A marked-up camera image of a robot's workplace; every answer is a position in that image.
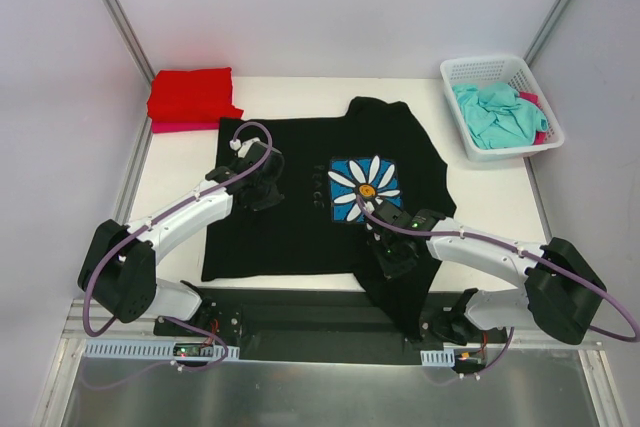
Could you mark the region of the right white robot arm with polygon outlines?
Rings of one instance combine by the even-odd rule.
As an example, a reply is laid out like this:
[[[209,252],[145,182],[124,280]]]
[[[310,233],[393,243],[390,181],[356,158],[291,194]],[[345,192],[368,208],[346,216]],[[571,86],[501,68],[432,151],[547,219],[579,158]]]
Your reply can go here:
[[[559,342],[579,345],[601,305],[602,281],[564,239],[537,245],[492,237],[444,214],[422,209],[411,215],[388,201],[366,207],[364,214],[389,279],[426,259],[466,265],[509,284],[500,291],[464,290],[429,323],[443,341],[464,346],[492,329],[538,328]]]

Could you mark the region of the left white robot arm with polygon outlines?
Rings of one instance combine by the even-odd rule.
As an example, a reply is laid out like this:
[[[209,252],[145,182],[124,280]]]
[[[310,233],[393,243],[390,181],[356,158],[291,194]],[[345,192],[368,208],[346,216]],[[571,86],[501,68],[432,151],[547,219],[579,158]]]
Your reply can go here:
[[[235,206],[260,211],[283,200],[276,187],[283,154],[257,138],[231,145],[230,166],[210,171],[164,209],[129,224],[107,220],[96,228],[77,280],[86,304],[96,300],[122,323],[148,313],[176,318],[191,336],[209,329],[212,314],[202,295],[183,281],[160,278],[157,266],[194,234],[229,217]]]

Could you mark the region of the black daisy print t-shirt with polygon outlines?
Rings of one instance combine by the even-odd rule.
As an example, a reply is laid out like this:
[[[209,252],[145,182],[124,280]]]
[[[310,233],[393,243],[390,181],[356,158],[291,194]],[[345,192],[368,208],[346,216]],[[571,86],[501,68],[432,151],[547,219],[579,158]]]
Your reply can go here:
[[[372,303],[407,338],[420,337],[420,316],[439,262],[421,257],[387,278],[359,202],[388,202],[409,213],[453,216],[447,166],[426,130],[402,102],[356,97],[340,117],[225,119],[216,162],[233,161],[229,143],[271,136],[284,157],[282,201],[260,212],[235,207],[206,231],[203,281],[268,275],[355,276]]]

